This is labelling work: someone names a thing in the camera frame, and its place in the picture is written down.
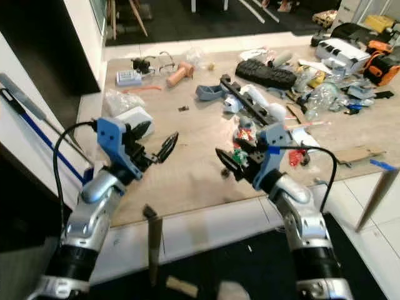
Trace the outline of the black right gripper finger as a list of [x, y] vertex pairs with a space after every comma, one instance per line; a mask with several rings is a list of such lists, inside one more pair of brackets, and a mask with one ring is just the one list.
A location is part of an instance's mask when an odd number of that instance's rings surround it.
[[234, 159], [234, 156], [230, 152], [216, 148], [215, 154], [231, 175], [234, 176], [235, 180], [239, 181], [244, 177], [244, 169], [242, 165]]
[[232, 149], [231, 154], [237, 152], [253, 153], [257, 151], [257, 140], [252, 136], [245, 137], [233, 137], [232, 138]]

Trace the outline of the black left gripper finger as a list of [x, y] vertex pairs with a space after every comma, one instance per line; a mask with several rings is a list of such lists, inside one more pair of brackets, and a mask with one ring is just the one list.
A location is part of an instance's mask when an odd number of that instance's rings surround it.
[[174, 151], [176, 143], [178, 141], [179, 132], [173, 132], [169, 135], [166, 140], [162, 143], [162, 148], [157, 152], [157, 162], [166, 162], [169, 155]]
[[151, 124], [151, 121], [143, 121], [137, 123], [136, 126], [129, 126], [129, 140], [137, 142], [148, 135]]

